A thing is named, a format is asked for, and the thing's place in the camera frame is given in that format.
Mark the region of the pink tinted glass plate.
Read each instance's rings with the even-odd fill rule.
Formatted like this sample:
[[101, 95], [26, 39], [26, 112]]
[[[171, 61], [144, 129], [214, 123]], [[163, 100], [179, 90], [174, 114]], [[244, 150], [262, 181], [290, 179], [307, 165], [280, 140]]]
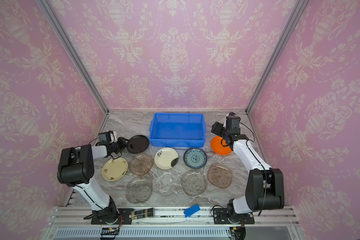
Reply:
[[232, 184], [233, 172], [224, 164], [214, 163], [209, 167], [207, 177], [213, 186], [226, 189]]

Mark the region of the orange round plate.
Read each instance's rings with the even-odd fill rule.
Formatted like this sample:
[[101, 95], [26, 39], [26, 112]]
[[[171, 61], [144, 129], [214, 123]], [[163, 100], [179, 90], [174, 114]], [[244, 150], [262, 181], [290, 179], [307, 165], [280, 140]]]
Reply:
[[218, 136], [211, 140], [211, 149], [221, 156], [227, 156], [232, 152], [229, 146], [226, 147], [226, 141]]

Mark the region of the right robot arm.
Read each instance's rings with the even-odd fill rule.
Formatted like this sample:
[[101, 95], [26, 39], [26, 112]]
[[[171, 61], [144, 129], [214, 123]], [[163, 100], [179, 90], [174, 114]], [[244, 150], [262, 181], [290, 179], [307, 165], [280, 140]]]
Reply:
[[241, 134], [240, 123], [215, 122], [211, 132], [226, 141], [226, 145], [239, 157], [248, 172], [244, 196], [231, 199], [227, 204], [228, 218], [241, 223], [245, 217], [264, 210], [279, 210], [285, 206], [284, 175], [280, 169], [267, 164], [252, 146], [250, 139]]

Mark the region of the black round plate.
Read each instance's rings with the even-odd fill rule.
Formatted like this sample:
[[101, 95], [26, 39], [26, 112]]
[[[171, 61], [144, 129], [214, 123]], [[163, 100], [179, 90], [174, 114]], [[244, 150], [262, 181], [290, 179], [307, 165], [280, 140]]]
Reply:
[[131, 154], [144, 152], [150, 145], [149, 139], [144, 135], [136, 135], [127, 141], [127, 151]]

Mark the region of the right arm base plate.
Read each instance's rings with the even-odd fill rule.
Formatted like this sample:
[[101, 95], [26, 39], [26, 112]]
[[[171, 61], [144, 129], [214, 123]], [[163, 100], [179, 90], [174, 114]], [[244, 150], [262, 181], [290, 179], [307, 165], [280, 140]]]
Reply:
[[211, 215], [215, 225], [253, 225], [255, 223], [252, 214], [236, 214], [227, 208], [212, 208]]

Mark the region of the teal blue patterned plate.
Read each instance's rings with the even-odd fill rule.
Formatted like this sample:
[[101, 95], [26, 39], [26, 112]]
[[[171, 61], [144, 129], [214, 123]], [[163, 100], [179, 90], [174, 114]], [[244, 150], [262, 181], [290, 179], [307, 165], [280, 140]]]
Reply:
[[200, 169], [204, 167], [208, 159], [206, 153], [199, 148], [190, 148], [186, 150], [183, 158], [185, 164], [192, 169]]

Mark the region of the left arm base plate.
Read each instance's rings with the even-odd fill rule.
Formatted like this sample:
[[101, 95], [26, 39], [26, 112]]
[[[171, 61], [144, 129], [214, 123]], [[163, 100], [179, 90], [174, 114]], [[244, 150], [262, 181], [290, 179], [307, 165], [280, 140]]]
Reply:
[[100, 211], [100, 214], [93, 212], [91, 219], [92, 225], [131, 225], [132, 219], [130, 217], [134, 209], [118, 208], [114, 213]]

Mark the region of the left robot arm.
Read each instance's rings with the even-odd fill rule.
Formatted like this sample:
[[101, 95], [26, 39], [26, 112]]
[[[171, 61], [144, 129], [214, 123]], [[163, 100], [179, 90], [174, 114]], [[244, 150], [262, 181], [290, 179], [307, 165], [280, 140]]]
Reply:
[[98, 144], [96, 146], [82, 145], [70, 147], [61, 151], [57, 170], [57, 179], [68, 187], [78, 191], [90, 204], [92, 213], [85, 220], [91, 220], [92, 225], [121, 225], [123, 217], [112, 197], [106, 194], [96, 181], [94, 159], [111, 157], [119, 154], [126, 143]]

